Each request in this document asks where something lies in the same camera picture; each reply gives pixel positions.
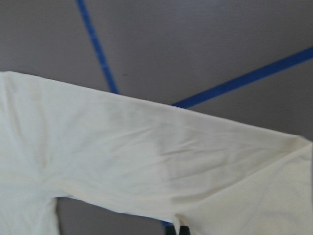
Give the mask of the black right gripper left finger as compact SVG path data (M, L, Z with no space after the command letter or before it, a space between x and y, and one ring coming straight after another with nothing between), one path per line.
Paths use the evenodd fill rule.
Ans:
M176 235L176 230L173 225L164 226L165 235Z

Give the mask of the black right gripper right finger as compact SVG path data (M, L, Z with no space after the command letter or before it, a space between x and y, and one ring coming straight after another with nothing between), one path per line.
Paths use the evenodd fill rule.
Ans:
M190 235L190 229L188 226L180 226L179 235Z

